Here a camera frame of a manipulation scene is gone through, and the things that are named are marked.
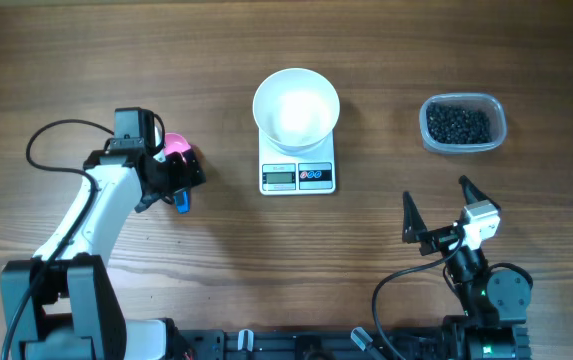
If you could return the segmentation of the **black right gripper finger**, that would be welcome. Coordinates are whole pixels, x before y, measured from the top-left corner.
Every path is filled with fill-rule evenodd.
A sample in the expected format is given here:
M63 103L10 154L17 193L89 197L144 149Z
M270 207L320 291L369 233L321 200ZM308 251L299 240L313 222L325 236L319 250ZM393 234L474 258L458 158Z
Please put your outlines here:
M421 242L427 227L408 191L403 193L403 229L402 240L405 243Z
M495 202L493 199L488 197L481 190L479 190L467 176L462 175L459 178L458 182L461 185L463 196L464 196L464 199L465 199L467 205L471 205L471 204L482 202L482 201L488 201L497 210L500 209L500 205L497 202Z

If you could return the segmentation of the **pink scoop with blue handle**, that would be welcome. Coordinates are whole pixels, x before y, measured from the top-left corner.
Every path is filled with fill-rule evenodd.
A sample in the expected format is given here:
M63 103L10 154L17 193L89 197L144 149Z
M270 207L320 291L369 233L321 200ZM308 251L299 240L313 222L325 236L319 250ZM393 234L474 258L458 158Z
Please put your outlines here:
M184 167L189 169L185 152L190 150L191 147L187 140L180 134L166 133L164 135L164 141L164 155L166 157L177 155L182 160ZM180 214L185 214L190 211L190 192L190 189L181 190L173 195L174 204Z

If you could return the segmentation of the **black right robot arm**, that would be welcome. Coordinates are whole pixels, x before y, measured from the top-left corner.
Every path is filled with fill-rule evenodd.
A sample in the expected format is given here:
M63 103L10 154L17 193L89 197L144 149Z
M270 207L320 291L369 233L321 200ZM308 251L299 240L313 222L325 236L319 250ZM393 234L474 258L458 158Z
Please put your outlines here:
M466 205L453 224L430 230L412 196L403 194L403 236L423 256L442 256L447 285L464 314L435 328L402 330L392 338L407 359L528 359L527 320L533 279L523 268L491 265L482 244L497 233L501 207L471 180L459 178Z

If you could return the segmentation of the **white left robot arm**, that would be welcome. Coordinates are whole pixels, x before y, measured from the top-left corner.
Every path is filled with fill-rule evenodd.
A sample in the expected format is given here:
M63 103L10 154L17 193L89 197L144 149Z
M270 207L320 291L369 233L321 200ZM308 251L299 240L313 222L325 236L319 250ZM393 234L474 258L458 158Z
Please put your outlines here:
M158 201L187 213L205 181L191 145L161 117L118 108L103 147L72 172L82 184L55 233L0 277L3 359L192 359L170 318L125 319L107 264L128 216Z

